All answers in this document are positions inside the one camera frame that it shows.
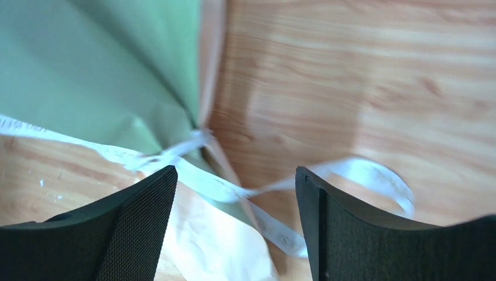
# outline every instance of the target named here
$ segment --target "wood grain surface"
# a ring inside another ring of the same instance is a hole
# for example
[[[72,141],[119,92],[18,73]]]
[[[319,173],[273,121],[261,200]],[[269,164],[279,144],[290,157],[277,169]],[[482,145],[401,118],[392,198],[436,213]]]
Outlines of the wood grain surface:
[[[496,0],[233,0],[227,33],[211,128],[245,187],[361,155],[405,179],[416,220],[496,212]],[[139,178],[78,146],[0,143],[0,224],[42,221]],[[253,202],[301,230],[293,192]],[[311,279],[307,260],[269,247],[281,280]],[[167,257],[159,271],[183,280]]]

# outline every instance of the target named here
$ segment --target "black textured surface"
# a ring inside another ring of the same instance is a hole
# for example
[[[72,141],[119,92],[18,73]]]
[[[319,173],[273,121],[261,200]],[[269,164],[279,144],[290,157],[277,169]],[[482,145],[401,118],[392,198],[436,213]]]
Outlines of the black textured surface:
[[[496,280],[496,215],[423,224],[375,208],[304,167],[296,193],[314,281]]]
[[[168,166],[46,222],[0,227],[0,280],[153,280],[176,184]]]

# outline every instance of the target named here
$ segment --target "green paper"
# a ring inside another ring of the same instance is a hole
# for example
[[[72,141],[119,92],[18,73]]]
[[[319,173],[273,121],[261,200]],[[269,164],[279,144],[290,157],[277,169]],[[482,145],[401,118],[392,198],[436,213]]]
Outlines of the green paper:
[[[199,0],[0,6],[0,113],[148,155],[196,127]],[[212,173],[200,151],[185,158]],[[248,222],[238,204],[207,200]]]

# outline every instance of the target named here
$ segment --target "wooden floor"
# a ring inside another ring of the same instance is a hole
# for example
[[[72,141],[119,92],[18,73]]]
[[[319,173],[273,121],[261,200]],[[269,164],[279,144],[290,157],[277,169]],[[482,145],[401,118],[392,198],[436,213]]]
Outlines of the wooden floor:
[[[245,187],[362,155],[411,186],[416,220],[496,213],[496,0],[230,2],[211,128]],[[139,177],[72,145],[0,143],[0,224],[46,219]],[[300,230],[291,192],[253,201]],[[269,246],[281,280],[311,279],[308,261]],[[166,257],[159,271],[182,280]]]

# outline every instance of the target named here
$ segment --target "white ribbon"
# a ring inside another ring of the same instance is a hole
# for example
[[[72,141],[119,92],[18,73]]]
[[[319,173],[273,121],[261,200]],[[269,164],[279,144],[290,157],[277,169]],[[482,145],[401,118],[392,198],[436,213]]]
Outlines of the white ribbon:
[[[96,150],[109,161],[124,165],[129,170],[155,172],[167,165],[174,165],[180,182],[198,193],[224,203],[235,203],[268,191],[294,189],[294,177],[260,189],[244,189],[214,174],[205,172],[183,159],[182,155],[201,148],[213,140],[212,134],[207,129],[193,131],[188,140],[154,156],[146,156],[140,152],[117,146],[100,145],[72,138],[4,115],[0,115],[0,135],[24,136],[83,145]],[[355,181],[367,189],[396,201],[404,211],[399,215],[407,218],[413,216],[415,209],[413,192],[396,173],[384,165],[353,156],[320,163],[308,167],[308,169],[324,179],[334,173]],[[287,255],[308,257],[305,240],[300,234],[271,217],[255,204],[251,203],[251,207],[263,237],[274,243]]]

